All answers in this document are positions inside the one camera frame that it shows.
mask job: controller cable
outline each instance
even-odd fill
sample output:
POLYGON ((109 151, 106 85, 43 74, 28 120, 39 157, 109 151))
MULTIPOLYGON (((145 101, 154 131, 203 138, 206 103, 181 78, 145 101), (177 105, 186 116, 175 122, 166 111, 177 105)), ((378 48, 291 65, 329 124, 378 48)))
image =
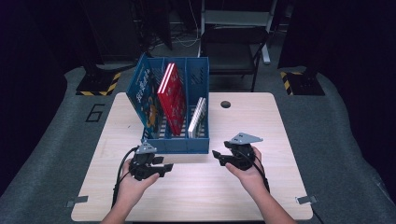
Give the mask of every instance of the controller cable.
POLYGON ((123 164, 125 163, 126 159, 128 158, 129 154, 131 154, 133 151, 137 151, 137 149, 138 149, 138 147, 134 147, 134 148, 132 148, 131 150, 129 150, 129 151, 125 154, 124 158, 123 158, 122 161, 121 161, 120 168, 119 168, 119 172, 118 172, 118 174, 117 174, 116 185, 114 186, 114 189, 113 189, 113 203, 111 204, 111 207, 113 207, 114 204, 115 204, 116 201, 117 201, 117 196, 119 195, 120 182, 123 180, 123 178, 125 178, 125 176, 127 176, 127 175, 130 173, 130 172, 128 172, 126 175, 124 175, 122 178, 120 178, 122 166, 123 166, 123 164))
MULTIPOLYGON (((264 182, 264 186, 267 188, 268 192, 270 192, 270 186, 268 184, 268 179, 265 177, 265 173, 260 169, 259 166, 256 165, 256 163, 254 161, 252 161, 247 155, 243 154, 242 152, 235 150, 235 149, 231 149, 231 152, 236 152, 239 155, 241 155, 242 157, 244 157, 248 162, 250 162, 250 164, 252 164, 256 170, 260 173, 260 175, 262 176, 262 180, 264 182)), ((262 162, 260 161, 260 159, 255 155, 254 156, 259 162, 260 165, 262 166, 262 162)))
MULTIPOLYGON (((239 155, 241 155, 242 157, 244 157, 247 161, 249 161, 257 169, 257 171, 259 171, 260 175, 262 176, 262 179, 264 180, 265 187, 268 189, 268 192, 270 192, 270 188, 268 185, 268 179, 265 177, 265 173, 262 172, 262 170, 259 168, 259 166, 257 166, 256 163, 252 162, 251 159, 248 156, 246 156, 245 154, 243 154, 242 152, 240 152, 238 150, 234 150, 234 149, 232 149, 231 152, 236 152, 239 155)), ((256 155, 254 157, 260 162, 260 165, 262 166, 262 162, 260 161, 260 159, 256 155)), ((312 211, 314 212, 315 216, 318 218, 319 222, 321 224, 324 224, 323 220, 320 218, 320 216, 314 210, 314 208, 312 208, 312 211)))

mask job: red book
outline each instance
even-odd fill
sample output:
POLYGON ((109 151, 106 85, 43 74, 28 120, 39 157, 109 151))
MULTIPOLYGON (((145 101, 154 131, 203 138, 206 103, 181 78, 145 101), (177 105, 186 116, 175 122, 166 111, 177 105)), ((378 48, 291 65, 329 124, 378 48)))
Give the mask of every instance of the red book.
POLYGON ((167 65, 157 95, 172 134, 180 135, 186 115, 186 97, 175 63, 167 65))

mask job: blue plastic crate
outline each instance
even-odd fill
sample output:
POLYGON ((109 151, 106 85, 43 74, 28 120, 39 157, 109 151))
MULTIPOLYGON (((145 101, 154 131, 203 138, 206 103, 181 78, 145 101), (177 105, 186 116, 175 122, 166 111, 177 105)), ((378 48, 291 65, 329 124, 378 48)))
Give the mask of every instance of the blue plastic crate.
POLYGON ((160 138, 148 138, 143 131, 142 142, 147 141, 157 148, 159 154, 207 154, 209 151, 209 60, 207 58, 149 58, 152 72, 160 84, 163 73, 169 63, 177 65, 178 73, 182 78, 183 89, 186 92, 187 113, 183 123, 182 134, 173 136, 166 118, 160 131, 160 138), (206 98, 206 115, 203 129, 199 138, 189 138, 188 129, 191 122, 193 110, 200 97, 206 98))

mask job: wooden table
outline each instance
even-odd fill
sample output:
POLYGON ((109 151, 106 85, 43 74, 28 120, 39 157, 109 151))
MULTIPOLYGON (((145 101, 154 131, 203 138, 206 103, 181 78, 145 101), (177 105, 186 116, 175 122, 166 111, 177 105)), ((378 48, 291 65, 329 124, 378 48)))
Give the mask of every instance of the wooden table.
MULTIPOLYGON (((119 93, 78 195, 88 196, 88 201, 75 205, 73 220, 98 221, 105 217, 111 207, 120 162, 128 150, 140 145, 142 130, 126 94, 119 93)), ((239 180, 220 166, 211 153, 216 150, 231 155, 223 142, 238 133, 263 138, 252 145, 262 153, 271 194, 294 219, 311 218, 311 206, 295 200, 306 196, 306 192, 274 96, 264 92, 210 92, 209 154, 165 154, 163 163, 175 164, 172 172, 147 189, 127 220, 262 220, 239 180), (231 107, 222 108, 222 101, 229 101, 231 107)))

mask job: metal bracket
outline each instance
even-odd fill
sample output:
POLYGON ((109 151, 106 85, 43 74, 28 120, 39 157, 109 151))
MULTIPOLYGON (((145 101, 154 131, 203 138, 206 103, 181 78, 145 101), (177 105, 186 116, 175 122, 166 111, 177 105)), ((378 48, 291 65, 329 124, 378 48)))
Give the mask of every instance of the metal bracket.
POLYGON ((262 138, 256 137, 247 133, 239 133, 233 139, 229 141, 229 143, 236 145, 244 145, 254 142, 262 142, 262 138))
POLYGON ((147 141, 143 142, 142 145, 136 150, 136 154, 156 153, 157 148, 153 147, 147 141))
POLYGON ((313 195, 313 196, 305 196, 305 197, 300 197, 297 198, 296 197, 296 202, 299 204, 303 204, 303 203, 317 203, 318 202, 318 198, 317 196, 313 195))
POLYGON ((80 196, 75 199, 67 201, 64 207, 73 207, 76 203, 85 203, 88 201, 88 196, 80 196))

